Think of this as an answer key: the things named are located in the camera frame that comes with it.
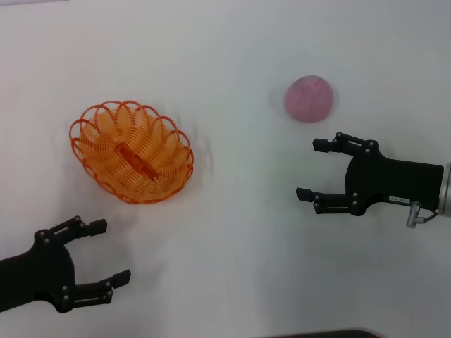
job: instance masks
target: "pink dome-shaped object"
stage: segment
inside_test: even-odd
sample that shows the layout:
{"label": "pink dome-shaped object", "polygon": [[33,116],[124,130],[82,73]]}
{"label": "pink dome-shaped object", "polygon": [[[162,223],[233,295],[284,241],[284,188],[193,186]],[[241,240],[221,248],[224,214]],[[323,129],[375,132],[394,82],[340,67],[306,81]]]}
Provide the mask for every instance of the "pink dome-shaped object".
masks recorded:
{"label": "pink dome-shaped object", "polygon": [[318,122],[332,111],[333,92],[330,84],[315,75],[294,82],[285,95],[285,108],[296,120]]}

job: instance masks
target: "white table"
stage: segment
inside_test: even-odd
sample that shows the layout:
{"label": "white table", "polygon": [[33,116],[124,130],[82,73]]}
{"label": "white table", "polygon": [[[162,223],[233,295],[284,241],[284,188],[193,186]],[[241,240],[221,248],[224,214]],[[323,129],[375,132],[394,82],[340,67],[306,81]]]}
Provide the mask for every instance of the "white table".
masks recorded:
{"label": "white table", "polygon": [[[451,335],[451,220],[407,208],[316,215],[296,187],[344,192],[349,157],[315,137],[377,139],[393,158],[451,159],[448,0],[70,0],[0,8],[0,258],[81,215],[77,283],[127,268],[112,304],[0,314],[0,337],[259,337],[371,329]],[[302,124],[288,85],[326,78],[334,113]],[[68,127],[102,101],[174,118],[196,158],[174,198],[127,205],[75,160]]]}

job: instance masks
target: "orange coiled wire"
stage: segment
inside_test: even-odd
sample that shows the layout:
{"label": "orange coiled wire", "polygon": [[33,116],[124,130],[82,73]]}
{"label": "orange coiled wire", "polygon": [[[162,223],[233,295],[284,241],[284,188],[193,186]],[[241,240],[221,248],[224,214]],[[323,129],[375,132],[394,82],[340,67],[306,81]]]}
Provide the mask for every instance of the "orange coiled wire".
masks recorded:
{"label": "orange coiled wire", "polygon": [[[74,137],[76,125],[80,134]],[[168,199],[193,171],[194,154],[186,134],[170,118],[135,101],[107,101],[88,108],[70,126],[69,137],[86,173],[126,203]]]}

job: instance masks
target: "metal cylinder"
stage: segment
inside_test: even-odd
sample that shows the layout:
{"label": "metal cylinder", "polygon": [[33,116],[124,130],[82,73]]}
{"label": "metal cylinder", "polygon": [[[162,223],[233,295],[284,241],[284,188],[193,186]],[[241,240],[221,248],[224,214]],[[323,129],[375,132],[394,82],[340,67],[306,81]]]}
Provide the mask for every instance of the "metal cylinder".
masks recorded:
{"label": "metal cylinder", "polygon": [[443,173],[442,187],[440,188],[440,196],[438,200],[438,214],[441,216],[451,217],[451,163],[448,163]]}

